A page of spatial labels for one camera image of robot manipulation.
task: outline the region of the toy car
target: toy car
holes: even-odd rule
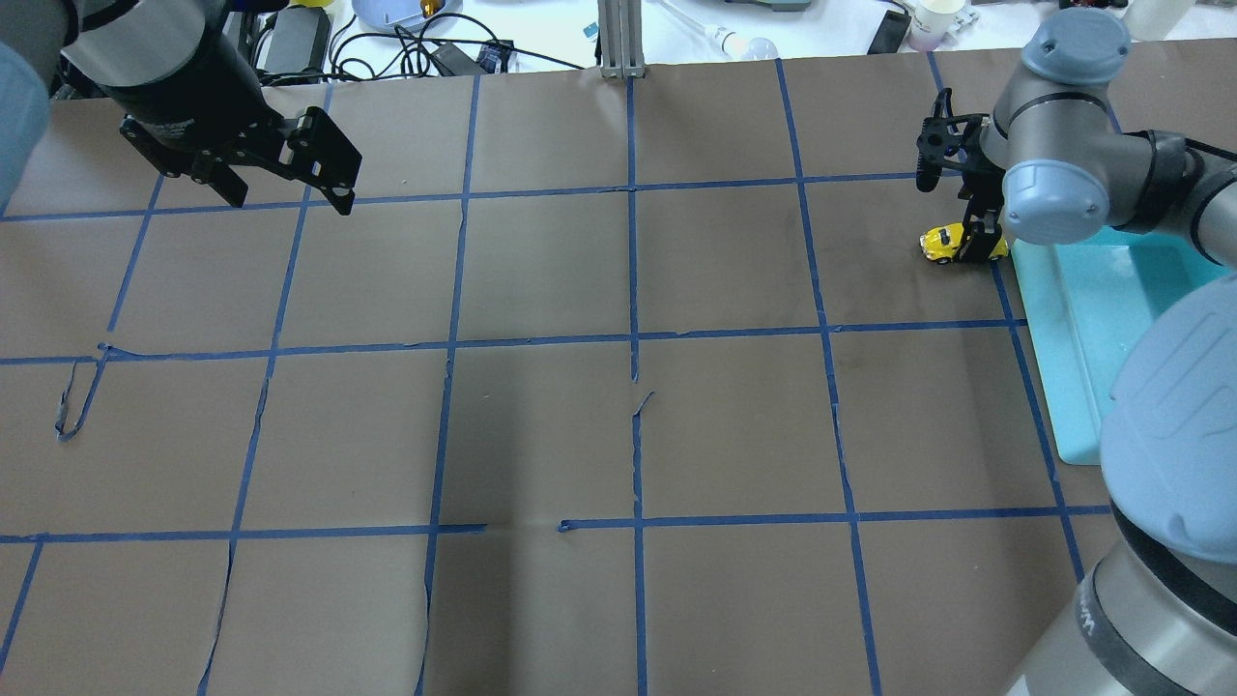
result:
[[[962,223],[948,224],[933,227],[919,236],[919,248],[924,257],[938,263],[951,263],[954,261],[995,261],[1009,255],[1009,244],[1004,236],[993,244],[991,232],[985,232],[983,223],[976,221],[975,231],[967,232]],[[982,247],[991,247],[987,252]]]

